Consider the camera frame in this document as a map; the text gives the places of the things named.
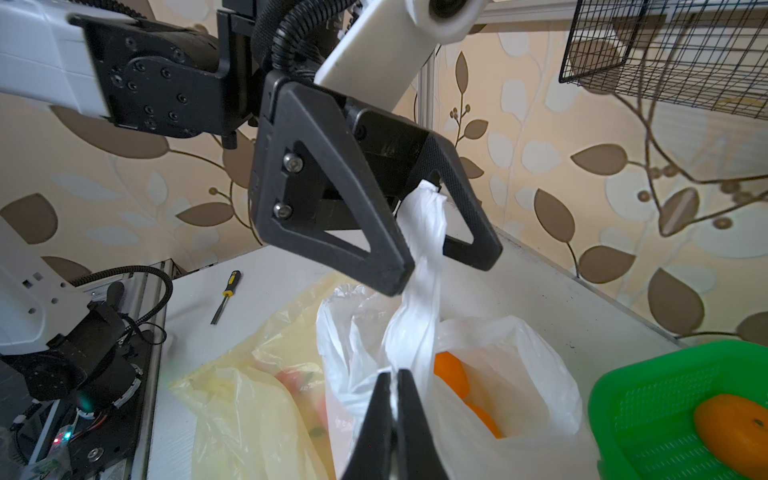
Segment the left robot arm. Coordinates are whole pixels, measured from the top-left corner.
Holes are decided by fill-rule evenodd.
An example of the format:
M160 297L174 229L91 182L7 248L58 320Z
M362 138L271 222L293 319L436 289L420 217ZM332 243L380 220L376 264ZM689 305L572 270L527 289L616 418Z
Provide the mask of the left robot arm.
M258 131L249 218L266 243L326 265L387 296L415 278L396 216L422 181L444 185L472 238L445 237L445 256L478 270L502 245L455 146L394 114L440 43L463 39L481 1L226 1L217 33L149 19L118 1L5 1L1 89L151 136ZM1 222L1 358L35 400L96 422L43 432L64 477L127 479L144 466L141 408L154 391L158 344L119 309L66 281Z

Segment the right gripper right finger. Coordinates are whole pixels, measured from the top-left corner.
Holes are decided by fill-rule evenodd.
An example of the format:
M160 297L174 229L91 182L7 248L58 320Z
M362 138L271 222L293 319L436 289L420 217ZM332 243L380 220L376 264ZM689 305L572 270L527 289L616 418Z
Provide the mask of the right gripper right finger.
M397 373L395 460L397 478L448 480L429 428L415 380L409 370Z

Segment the white plastic bag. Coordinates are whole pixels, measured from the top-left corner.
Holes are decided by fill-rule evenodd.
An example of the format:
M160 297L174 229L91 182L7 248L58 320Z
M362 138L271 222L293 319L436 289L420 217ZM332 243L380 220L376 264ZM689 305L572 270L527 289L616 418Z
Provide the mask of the white plastic bag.
M514 316L441 317L445 202L425 181L399 209L416 263L401 296L344 283L319 306L336 470L348 469L362 442L379 375L406 369L449 478L596 478L582 398L555 350Z

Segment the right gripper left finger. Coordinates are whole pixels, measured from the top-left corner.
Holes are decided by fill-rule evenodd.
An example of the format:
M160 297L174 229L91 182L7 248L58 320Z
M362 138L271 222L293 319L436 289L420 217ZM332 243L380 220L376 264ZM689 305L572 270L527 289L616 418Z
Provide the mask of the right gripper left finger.
M381 373L342 480L390 478L394 426L390 386L391 374Z

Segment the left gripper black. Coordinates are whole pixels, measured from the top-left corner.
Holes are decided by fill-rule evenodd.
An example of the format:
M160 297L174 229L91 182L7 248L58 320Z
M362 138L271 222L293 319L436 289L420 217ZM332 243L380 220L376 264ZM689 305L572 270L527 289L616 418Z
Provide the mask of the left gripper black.
M412 173L413 187L445 184L472 235L447 235L443 254L491 270L503 247L448 139L303 79L267 75L249 185L266 243L397 296L415 261L392 212Z

